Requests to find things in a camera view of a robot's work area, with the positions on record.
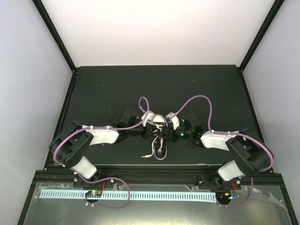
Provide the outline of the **white shoelace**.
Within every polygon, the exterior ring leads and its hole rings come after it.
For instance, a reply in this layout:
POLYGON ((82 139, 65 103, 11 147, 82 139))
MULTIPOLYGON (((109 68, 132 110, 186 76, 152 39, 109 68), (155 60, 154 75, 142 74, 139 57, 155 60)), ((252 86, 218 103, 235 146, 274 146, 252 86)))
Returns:
POLYGON ((167 128, 167 122, 147 122, 145 129, 144 138, 149 138, 154 136, 154 139, 151 142, 151 153, 141 156, 141 158, 150 158, 155 157, 157 160, 164 160, 168 154, 168 148, 166 141, 158 135, 159 131, 162 131, 163 128, 167 128))

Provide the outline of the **black white sneaker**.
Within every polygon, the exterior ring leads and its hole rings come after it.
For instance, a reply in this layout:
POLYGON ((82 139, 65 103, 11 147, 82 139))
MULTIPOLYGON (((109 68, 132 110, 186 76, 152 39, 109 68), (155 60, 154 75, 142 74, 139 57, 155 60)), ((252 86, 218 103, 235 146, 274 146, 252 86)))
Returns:
MULTIPOLYGON (((163 128, 168 127, 168 122, 164 116, 161 114, 155 114, 154 118, 151 121, 157 128, 158 131, 162 131, 163 128)), ((167 156, 167 144, 164 144, 164 140, 162 137, 155 136, 154 140, 151 144, 152 148, 152 156, 154 156, 157 160, 164 160, 167 156)))

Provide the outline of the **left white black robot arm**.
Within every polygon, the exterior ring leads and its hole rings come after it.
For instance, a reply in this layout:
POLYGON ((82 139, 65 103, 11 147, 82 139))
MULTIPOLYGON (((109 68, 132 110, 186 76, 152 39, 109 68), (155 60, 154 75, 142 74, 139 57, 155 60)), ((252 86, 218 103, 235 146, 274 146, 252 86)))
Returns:
POLYGON ((94 164, 85 157, 90 146, 117 144, 136 135, 147 139, 153 131, 160 131, 164 125, 166 122, 161 115, 149 111, 140 116, 138 111, 128 108, 119 120, 105 128, 71 122, 52 140, 49 151, 55 162, 83 176, 90 187, 96 187, 101 176, 94 164))

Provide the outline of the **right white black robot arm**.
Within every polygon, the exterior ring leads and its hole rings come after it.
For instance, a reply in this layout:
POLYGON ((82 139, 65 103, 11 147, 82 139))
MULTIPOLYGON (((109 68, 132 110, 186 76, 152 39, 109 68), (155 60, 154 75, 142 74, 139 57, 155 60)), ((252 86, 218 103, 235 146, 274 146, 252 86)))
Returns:
POLYGON ((195 147, 224 150, 231 154, 232 160, 224 163, 213 177, 214 186, 219 189, 228 186, 234 178, 253 177, 274 164, 270 149, 248 128, 235 132, 206 130, 195 125, 192 118, 181 119, 173 112, 166 115, 166 120, 165 139, 175 142, 181 138, 195 147))

